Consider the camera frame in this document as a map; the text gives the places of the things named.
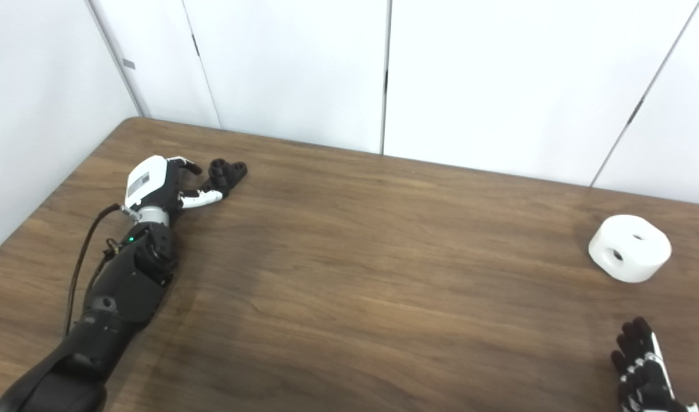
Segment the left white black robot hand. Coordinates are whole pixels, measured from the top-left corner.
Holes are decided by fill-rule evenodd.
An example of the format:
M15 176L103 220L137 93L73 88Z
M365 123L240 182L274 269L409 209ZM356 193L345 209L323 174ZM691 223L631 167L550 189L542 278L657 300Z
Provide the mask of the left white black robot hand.
M227 196L214 189L180 189L180 170L194 175L201 168L185 157L151 156L128 175L124 206L133 211L159 208L174 213L218 203Z

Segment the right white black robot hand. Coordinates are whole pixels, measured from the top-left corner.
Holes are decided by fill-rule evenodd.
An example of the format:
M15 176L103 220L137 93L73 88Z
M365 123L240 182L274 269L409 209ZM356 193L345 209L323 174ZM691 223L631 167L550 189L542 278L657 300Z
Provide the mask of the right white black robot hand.
M658 338L645 318L637 316L622 324L616 344L610 360L619 379L619 409L699 411L695 402L684 404L677 399Z

